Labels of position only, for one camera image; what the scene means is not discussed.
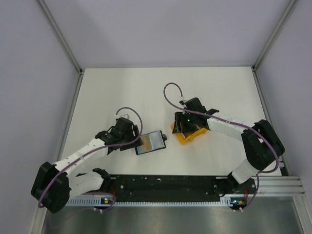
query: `metal floor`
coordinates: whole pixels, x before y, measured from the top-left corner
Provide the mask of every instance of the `metal floor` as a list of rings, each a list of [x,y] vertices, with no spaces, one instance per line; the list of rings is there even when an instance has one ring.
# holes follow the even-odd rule
[[[291,198],[257,198],[249,210],[230,208],[122,208],[103,213],[64,208],[48,215],[42,234],[300,234],[303,233]]]

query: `white wall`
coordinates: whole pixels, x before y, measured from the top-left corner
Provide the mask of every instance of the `white wall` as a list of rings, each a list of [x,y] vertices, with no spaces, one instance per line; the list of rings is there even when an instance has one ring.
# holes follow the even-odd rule
[[[289,0],[46,0],[83,68],[253,65]]]
[[[259,69],[290,171],[312,204],[312,1],[301,0]]]
[[[0,22],[0,233],[23,234],[34,179],[56,157],[77,74],[36,1],[1,1]]]

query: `gray panel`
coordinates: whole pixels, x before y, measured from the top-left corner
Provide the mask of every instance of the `gray panel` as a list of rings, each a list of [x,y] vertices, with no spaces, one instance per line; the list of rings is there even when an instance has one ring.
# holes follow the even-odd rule
[[[258,70],[285,160],[312,202],[312,1],[299,1]]]
[[[83,68],[252,65],[289,0],[46,0]]]
[[[50,215],[52,224],[81,208],[64,208]],[[246,212],[230,208],[113,208],[104,214],[93,210],[72,217],[60,228],[46,222],[44,234],[300,234],[291,198],[257,198]]]
[[[55,160],[77,73],[34,0],[1,1],[0,232],[23,234],[39,166]]]

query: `cable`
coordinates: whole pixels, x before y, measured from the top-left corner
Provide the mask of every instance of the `cable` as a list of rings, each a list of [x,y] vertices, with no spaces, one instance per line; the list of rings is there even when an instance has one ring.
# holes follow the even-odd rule
[[[256,188],[256,190],[255,190],[255,193],[253,194],[253,197],[250,199],[250,201],[248,202],[248,204],[242,209],[242,211],[245,210],[245,209],[246,209],[247,207],[249,207],[249,205],[253,202],[253,200],[254,200],[254,198],[255,198],[257,192],[258,192],[259,184],[260,184],[258,174],[259,174],[259,173],[272,173],[272,172],[275,172],[275,171],[278,169],[279,160],[278,160],[278,156],[277,156],[275,150],[273,149],[272,145],[271,145],[258,131],[256,131],[255,129],[253,129],[253,128],[251,128],[251,127],[245,125],[245,124],[241,124],[241,123],[236,123],[236,122],[228,121],[228,120],[226,120],[226,119],[223,119],[223,118],[220,118],[220,117],[217,117],[217,116],[213,116],[213,115],[209,115],[209,114],[205,114],[205,113],[201,113],[201,112],[197,112],[197,111],[191,111],[191,110],[188,110],[188,109],[183,109],[183,108],[181,108],[181,107],[179,107],[179,106],[177,106],[177,105],[174,105],[172,102],[169,101],[169,99],[168,99],[167,96],[166,96],[166,88],[167,88],[169,85],[171,85],[171,84],[172,84],[172,85],[175,85],[175,86],[179,89],[180,94],[181,94],[181,97],[183,97],[183,92],[182,92],[182,89],[180,88],[180,86],[179,86],[178,84],[176,84],[176,83],[170,82],[170,83],[168,83],[168,84],[165,85],[164,90],[163,90],[164,97],[165,97],[166,101],[167,101],[170,105],[172,105],[173,107],[175,107],[175,108],[177,108],[177,109],[179,109],[179,110],[188,112],[188,113],[192,113],[192,114],[196,114],[196,115],[200,115],[200,116],[205,116],[205,117],[215,118],[215,119],[218,119],[218,120],[220,120],[220,121],[222,121],[222,122],[227,122],[227,123],[229,123],[229,124],[236,125],[236,126],[243,127],[243,128],[248,129],[248,130],[251,130],[251,131],[253,131],[260,139],[262,139],[263,142],[264,142],[264,143],[269,147],[269,149],[272,151],[272,153],[273,153],[273,155],[274,155],[274,158],[275,158],[275,161],[276,161],[276,165],[275,165],[275,167],[274,167],[272,170],[269,170],[269,171],[260,171],[260,172],[258,172],[258,173],[255,175],[255,176],[257,177],[257,188]]]
[[[110,206],[108,206],[108,207],[105,207],[105,209],[99,209],[99,208],[94,208],[94,207],[87,207],[87,208],[82,208],[82,209],[80,209],[80,210],[78,210],[78,211],[75,211],[75,212],[73,212],[72,214],[70,214],[69,216],[67,216],[61,223],[59,223],[58,225],[53,225],[52,224],[52,219],[51,219],[51,216],[49,217],[49,225],[50,225],[50,227],[51,228],[53,228],[53,229],[57,229],[57,228],[59,228],[60,226],[62,226],[65,222],[67,222],[69,219],[71,219],[72,217],[74,217],[74,216],[76,216],[77,214],[79,214],[80,212],[82,212],[82,211],[86,211],[86,210],[99,210],[100,212],[101,212],[101,214],[103,213],[103,212],[105,212],[105,211],[108,211],[108,210],[110,210],[112,207],[113,207],[113,205],[115,204],[115,202],[116,202],[116,197],[115,197],[115,195],[113,195],[113,194],[110,194],[110,193],[85,193],[85,195],[110,195],[110,196],[112,196],[113,197],[113,202],[110,204]]]
[[[43,200],[44,196],[46,195],[46,193],[48,192],[48,190],[50,189],[50,187],[52,186],[52,184],[54,183],[54,181],[56,180],[56,178],[57,178],[60,174],[62,174],[63,172],[65,172],[68,168],[70,168],[72,165],[74,165],[75,163],[77,163],[78,161],[80,161],[82,158],[84,158],[84,157],[88,156],[89,154],[92,154],[92,153],[94,153],[94,152],[96,152],[96,151],[98,151],[98,150],[105,149],[105,148],[108,148],[108,147],[120,147],[120,146],[124,146],[124,145],[130,145],[130,144],[136,142],[136,141],[141,137],[141,134],[142,134],[142,132],[143,132],[143,122],[142,122],[142,119],[141,119],[140,115],[139,115],[134,109],[132,109],[132,108],[130,108],[130,107],[122,107],[122,108],[118,109],[117,112],[116,112],[116,115],[118,115],[119,111],[121,111],[121,110],[123,110],[123,109],[128,109],[128,110],[133,111],[133,112],[137,115],[137,117],[139,118],[140,124],[141,124],[141,130],[140,130],[139,135],[138,135],[134,140],[132,140],[132,141],[130,141],[130,142],[127,142],[127,143],[113,144],[113,145],[104,145],[104,146],[98,147],[98,148],[96,148],[96,149],[93,149],[93,150],[91,150],[91,151],[85,153],[85,154],[82,155],[81,157],[77,158],[77,159],[76,159],[75,161],[73,161],[72,163],[68,164],[68,165],[67,165],[66,167],[64,167],[60,172],[57,173],[57,175],[50,181],[50,183],[48,184],[48,186],[47,186],[47,187],[45,188],[45,190],[43,191],[43,193],[42,193],[42,195],[41,195],[41,197],[40,197],[40,199],[39,199],[39,202],[38,202],[38,207],[39,207],[39,208],[43,208],[43,207],[44,207],[44,206],[41,205],[42,200]]]

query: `yellow object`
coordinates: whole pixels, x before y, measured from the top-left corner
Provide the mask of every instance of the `yellow object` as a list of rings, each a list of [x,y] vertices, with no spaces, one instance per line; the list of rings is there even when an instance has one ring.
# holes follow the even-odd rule
[[[171,125],[171,129],[173,130],[174,127],[175,127],[175,123],[173,123],[173,124]],[[207,131],[208,131],[208,129],[206,129],[206,128],[201,128],[201,129],[199,129],[198,131],[194,132],[193,134],[189,135],[189,136],[186,137],[186,138],[184,138],[184,137],[182,136],[181,133],[176,133],[175,135],[176,135],[176,137],[178,138],[178,140],[180,141],[180,143],[181,143],[182,145],[184,145],[186,142],[192,141],[195,137],[197,137],[197,136],[199,136],[199,135],[201,135],[201,134],[205,134]]]

